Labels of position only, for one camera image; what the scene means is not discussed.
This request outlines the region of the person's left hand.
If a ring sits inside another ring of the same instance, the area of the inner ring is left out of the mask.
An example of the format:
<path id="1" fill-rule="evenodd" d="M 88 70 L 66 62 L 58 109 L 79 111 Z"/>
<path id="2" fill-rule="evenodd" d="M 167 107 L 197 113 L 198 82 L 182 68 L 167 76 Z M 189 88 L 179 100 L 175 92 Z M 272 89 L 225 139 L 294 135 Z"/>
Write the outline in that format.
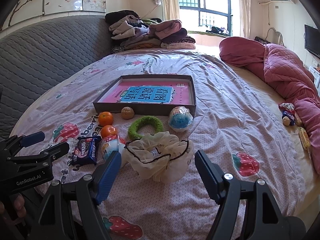
<path id="1" fill-rule="evenodd" d="M 1 202 L 1 215 L 7 219 L 7 220 L 17 220 L 20 218 L 24 218 L 27 214 L 26 209 L 24 207 L 25 201 L 23 196 L 18 193 L 10 197 L 9 204 L 12 205 L 14 208 L 14 213 L 15 214 L 9 214 L 8 211 L 6 211 L 6 206 Z"/>

